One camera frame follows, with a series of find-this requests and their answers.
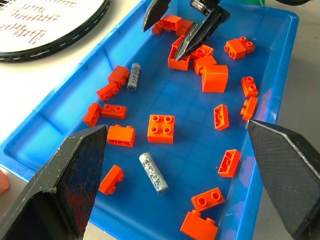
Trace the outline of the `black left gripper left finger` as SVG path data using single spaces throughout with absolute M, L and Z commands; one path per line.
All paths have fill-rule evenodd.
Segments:
M 81 240 L 98 193 L 108 126 L 80 130 L 38 170 L 0 220 L 2 240 Z

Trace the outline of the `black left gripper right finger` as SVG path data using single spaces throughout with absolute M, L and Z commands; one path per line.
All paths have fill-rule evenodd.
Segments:
M 246 123 L 266 192 L 293 239 L 320 237 L 320 154 L 299 133 L 250 119 Z

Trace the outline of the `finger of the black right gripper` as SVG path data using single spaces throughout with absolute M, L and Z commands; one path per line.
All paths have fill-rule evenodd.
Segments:
M 212 35 L 212 33 L 230 17 L 230 13 L 220 6 L 216 6 L 201 24 L 196 24 L 184 36 L 174 55 L 176 61 L 184 60 L 198 49 Z
M 171 0 L 152 0 L 148 6 L 144 19 L 142 30 L 146 32 L 154 24 L 156 24 L 169 8 Z

